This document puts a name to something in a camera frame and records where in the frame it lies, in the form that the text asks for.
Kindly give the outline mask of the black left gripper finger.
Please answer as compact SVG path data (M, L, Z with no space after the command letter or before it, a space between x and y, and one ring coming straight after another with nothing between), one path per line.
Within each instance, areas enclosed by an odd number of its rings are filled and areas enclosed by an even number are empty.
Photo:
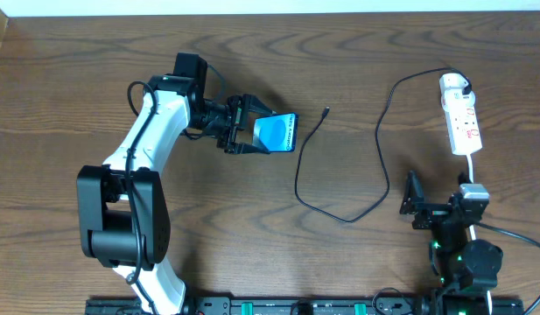
M265 148L257 147L248 143L227 143L225 152L228 154L240 155L240 154L270 154Z
M256 113L260 116L275 116L276 111L267 107L259 98L252 94L244 94L242 96L242 106L246 113Z

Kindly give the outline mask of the blue Galaxy smartphone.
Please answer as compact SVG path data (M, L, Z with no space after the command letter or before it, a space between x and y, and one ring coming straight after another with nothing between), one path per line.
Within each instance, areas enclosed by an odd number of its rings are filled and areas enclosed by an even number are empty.
M255 120L252 144L268 152L293 152L297 129L296 113L261 117Z

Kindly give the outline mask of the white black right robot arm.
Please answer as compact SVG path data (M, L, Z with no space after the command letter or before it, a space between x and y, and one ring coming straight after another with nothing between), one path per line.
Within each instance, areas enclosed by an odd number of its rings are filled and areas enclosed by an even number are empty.
M503 253L493 243L467 235L488 204L487 189L467 181L465 175L459 176L459 190L446 203L429 203L417 174L408 173L400 213L414 217L413 228L431 231L430 265L441 280L437 289L416 302L416 314L489 311L487 292L498 284Z

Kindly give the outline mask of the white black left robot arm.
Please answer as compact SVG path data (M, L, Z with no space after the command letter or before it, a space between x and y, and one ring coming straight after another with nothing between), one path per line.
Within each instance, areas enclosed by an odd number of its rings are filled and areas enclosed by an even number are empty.
M143 105L127 136L76 179L83 254L124 277L151 314L180 314L186 300L186 285L166 256L171 224L161 183L179 137L193 129L190 138L213 137L227 154L267 153L235 139L249 114L275 111L252 94L224 104L205 98L208 69L199 55L180 52L171 73L141 82Z

